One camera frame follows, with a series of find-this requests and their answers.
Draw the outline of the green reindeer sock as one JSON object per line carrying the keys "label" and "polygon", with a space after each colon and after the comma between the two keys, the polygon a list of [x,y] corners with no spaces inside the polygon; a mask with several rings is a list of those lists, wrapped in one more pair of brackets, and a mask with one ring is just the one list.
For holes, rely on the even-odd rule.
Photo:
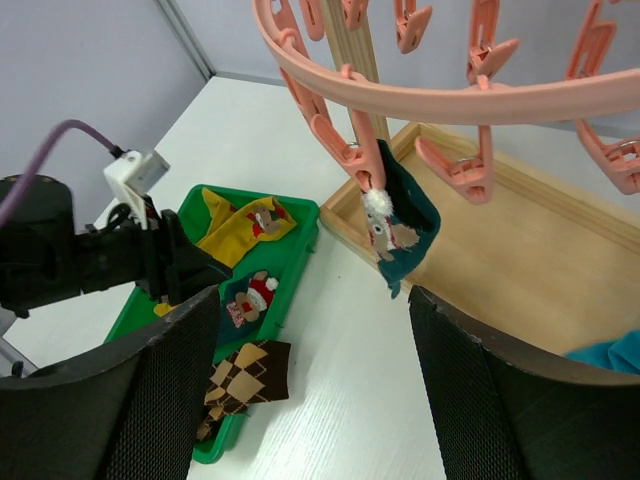
{"label": "green reindeer sock", "polygon": [[404,279],[425,259],[441,226],[441,217],[413,175],[387,144],[378,142],[386,186],[361,195],[372,252],[379,273],[396,298]]}
{"label": "green reindeer sock", "polygon": [[250,272],[229,283],[221,300],[217,347],[258,330],[273,303],[279,280],[267,270]]}

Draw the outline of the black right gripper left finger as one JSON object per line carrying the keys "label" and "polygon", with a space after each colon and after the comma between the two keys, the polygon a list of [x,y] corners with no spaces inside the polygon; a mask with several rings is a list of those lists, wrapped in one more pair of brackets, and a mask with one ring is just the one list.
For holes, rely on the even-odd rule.
{"label": "black right gripper left finger", "polygon": [[208,287],[114,341],[2,378],[2,478],[186,478],[219,306]]}

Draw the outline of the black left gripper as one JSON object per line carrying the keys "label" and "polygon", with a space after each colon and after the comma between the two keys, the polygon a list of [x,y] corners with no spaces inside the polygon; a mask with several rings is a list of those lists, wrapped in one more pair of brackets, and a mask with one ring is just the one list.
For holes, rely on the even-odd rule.
{"label": "black left gripper", "polygon": [[231,267],[197,247],[172,210],[155,214],[144,230],[131,218],[75,237],[75,288],[104,291],[133,282],[153,301],[178,305],[201,290],[231,279]]}

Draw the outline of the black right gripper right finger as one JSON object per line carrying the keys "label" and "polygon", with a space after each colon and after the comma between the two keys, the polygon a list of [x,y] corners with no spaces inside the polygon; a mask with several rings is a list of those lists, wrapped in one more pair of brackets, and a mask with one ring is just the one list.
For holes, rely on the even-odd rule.
{"label": "black right gripper right finger", "polygon": [[447,478],[638,478],[638,376],[538,348],[419,285],[409,312]]}

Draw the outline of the pink round clip hanger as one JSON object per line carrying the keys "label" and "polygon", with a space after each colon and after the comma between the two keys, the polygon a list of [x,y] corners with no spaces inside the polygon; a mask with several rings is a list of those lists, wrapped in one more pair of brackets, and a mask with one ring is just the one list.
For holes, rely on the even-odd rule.
{"label": "pink round clip hanger", "polygon": [[424,163],[444,183],[473,204],[489,201],[493,187],[496,125],[571,121],[588,155],[623,194],[639,190],[639,142],[602,142],[590,126],[597,116],[639,106],[639,72],[602,73],[601,65],[617,25],[601,17],[602,3],[589,4],[562,80],[518,87],[495,76],[518,48],[511,39],[495,42],[500,11],[496,1],[471,5],[468,54],[461,89],[424,89],[368,80],[351,65],[327,69],[312,61],[288,3],[274,10],[268,1],[252,5],[263,40],[316,139],[377,206],[387,204],[384,171],[374,116],[446,125],[472,125],[479,150],[458,161],[448,159],[430,140],[417,139]]}

